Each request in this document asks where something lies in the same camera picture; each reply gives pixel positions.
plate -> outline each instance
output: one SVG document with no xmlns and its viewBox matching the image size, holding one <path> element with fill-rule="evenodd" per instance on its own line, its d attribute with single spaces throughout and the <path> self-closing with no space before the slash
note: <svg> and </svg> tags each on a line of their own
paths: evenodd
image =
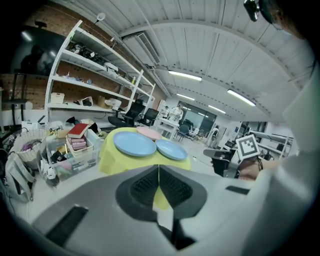
<svg viewBox="0 0 320 256">
<path fill-rule="evenodd" d="M 188 153 L 182 147 L 174 144 L 170 140 L 157 139 L 155 144 L 158 151 L 167 158 L 173 160 L 184 160 L 188 157 Z"/>
<path fill-rule="evenodd" d="M 113 142 L 119 151 L 133 157 L 147 157 L 157 150 L 151 139 L 131 131 L 117 132 L 113 136 Z"/>
<path fill-rule="evenodd" d="M 162 135 L 155 131 L 155 130 L 152 130 L 148 127 L 144 127 L 144 126 L 139 126 L 136 128 L 136 131 L 139 133 L 139 134 L 142 134 L 146 137 L 148 137 L 149 139 L 155 141 L 155 140 L 159 140 L 162 138 Z"/>
</svg>

blue plate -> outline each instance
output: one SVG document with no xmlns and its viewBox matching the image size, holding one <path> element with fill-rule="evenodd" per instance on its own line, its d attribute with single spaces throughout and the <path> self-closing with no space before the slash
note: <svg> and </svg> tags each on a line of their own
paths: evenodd
<svg viewBox="0 0 320 256">
<path fill-rule="evenodd" d="M 169 140 L 157 139 L 155 144 L 159 152 L 167 158 L 184 160 L 188 157 L 188 153 L 182 147 Z"/>
<path fill-rule="evenodd" d="M 120 131 L 113 136 L 115 147 L 133 157 L 147 157 L 156 152 L 156 144 L 146 136 L 136 132 Z"/>
</svg>

television screen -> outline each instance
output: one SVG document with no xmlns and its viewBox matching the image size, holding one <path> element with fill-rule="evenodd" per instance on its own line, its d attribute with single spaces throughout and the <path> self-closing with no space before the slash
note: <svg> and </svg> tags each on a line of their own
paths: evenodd
<svg viewBox="0 0 320 256">
<path fill-rule="evenodd" d="M 23 26 L 10 65 L 11 74 L 49 76 L 65 36 L 42 28 Z"/>
</svg>

pink plate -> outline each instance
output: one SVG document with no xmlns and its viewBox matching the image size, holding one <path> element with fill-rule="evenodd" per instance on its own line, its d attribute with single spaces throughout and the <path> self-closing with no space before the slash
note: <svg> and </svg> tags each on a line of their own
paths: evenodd
<svg viewBox="0 0 320 256">
<path fill-rule="evenodd" d="M 137 127 L 136 131 L 139 134 L 142 134 L 142 135 L 150 138 L 153 141 L 162 139 L 162 135 L 159 132 L 152 130 L 150 128 L 144 127 L 144 126 Z"/>
</svg>

ceiling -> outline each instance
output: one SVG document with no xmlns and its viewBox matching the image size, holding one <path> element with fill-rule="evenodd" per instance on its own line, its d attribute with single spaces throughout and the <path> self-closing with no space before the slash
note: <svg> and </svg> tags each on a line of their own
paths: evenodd
<svg viewBox="0 0 320 256">
<path fill-rule="evenodd" d="M 308 81 L 314 57 L 307 42 L 277 31 L 262 17 L 250 21 L 243 1 L 55 0 L 94 22 L 104 12 L 97 25 L 118 39 L 144 31 L 160 60 L 152 72 L 173 97 L 194 98 L 184 101 L 220 115 L 208 108 L 214 106 L 232 120 L 281 122 L 282 112 Z M 134 54 L 140 59 L 139 52 Z"/>
</svg>

